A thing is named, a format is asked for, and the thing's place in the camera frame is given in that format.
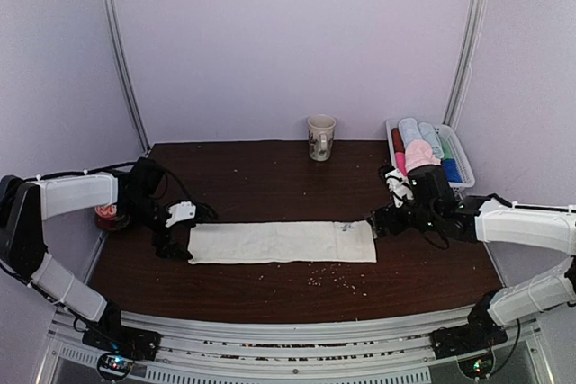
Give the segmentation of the red white patterned bowl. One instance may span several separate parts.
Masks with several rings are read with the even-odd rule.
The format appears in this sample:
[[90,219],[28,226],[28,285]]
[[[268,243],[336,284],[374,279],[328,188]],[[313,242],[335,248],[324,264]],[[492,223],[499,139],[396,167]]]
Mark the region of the red white patterned bowl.
[[96,215],[100,219],[116,220],[118,217],[117,207],[114,204],[106,206],[97,206],[94,208],[94,210]]

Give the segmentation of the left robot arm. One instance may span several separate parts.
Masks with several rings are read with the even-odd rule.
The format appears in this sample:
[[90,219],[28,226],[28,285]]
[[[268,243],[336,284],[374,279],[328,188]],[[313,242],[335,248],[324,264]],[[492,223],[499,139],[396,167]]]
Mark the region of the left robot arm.
[[[185,263],[155,257],[151,246],[152,231],[133,224],[111,233],[105,243],[98,240],[100,228],[93,210],[79,210],[57,216],[46,222],[45,239],[49,250],[75,276],[92,278],[121,306],[130,312],[156,317],[175,317],[176,308],[169,304],[170,294],[156,265],[165,272],[187,270]],[[45,330],[54,308],[41,296],[13,278],[1,275],[1,332],[17,334]]]

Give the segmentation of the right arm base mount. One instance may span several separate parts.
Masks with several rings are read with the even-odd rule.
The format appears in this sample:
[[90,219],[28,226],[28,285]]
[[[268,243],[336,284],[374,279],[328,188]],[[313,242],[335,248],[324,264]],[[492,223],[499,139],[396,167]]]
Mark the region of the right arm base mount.
[[455,358],[460,372],[478,381],[486,380],[496,370],[493,349],[506,343],[508,335],[499,327],[486,330],[467,324],[437,329],[430,339],[438,360]]

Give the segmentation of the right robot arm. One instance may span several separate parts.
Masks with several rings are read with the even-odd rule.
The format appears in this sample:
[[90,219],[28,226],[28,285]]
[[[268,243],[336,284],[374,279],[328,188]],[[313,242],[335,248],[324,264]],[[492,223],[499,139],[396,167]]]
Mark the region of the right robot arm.
[[384,165],[379,170],[392,201],[374,210],[368,221],[377,237],[399,235],[409,228],[425,239],[438,236],[435,246],[454,241],[510,243],[554,250],[566,260],[512,287],[485,294],[468,316],[462,342],[482,348],[496,329],[566,304],[575,304],[575,209],[521,205],[496,193],[459,199],[443,168],[423,165],[407,174]]

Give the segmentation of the cream towel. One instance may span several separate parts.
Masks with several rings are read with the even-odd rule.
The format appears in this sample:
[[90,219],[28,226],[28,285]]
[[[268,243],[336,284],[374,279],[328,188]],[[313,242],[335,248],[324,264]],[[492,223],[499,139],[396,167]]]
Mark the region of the cream towel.
[[366,221],[202,224],[190,230],[190,264],[375,263]]

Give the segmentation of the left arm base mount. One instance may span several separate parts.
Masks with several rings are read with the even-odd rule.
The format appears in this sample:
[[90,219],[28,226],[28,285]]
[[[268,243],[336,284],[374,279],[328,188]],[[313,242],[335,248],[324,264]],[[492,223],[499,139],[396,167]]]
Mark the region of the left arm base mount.
[[161,338],[158,332],[124,326],[120,339],[85,330],[82,343],[103,351],[96,360],[96,371],[104,380],[116,382],[126,379],[137,362],[154,361]]

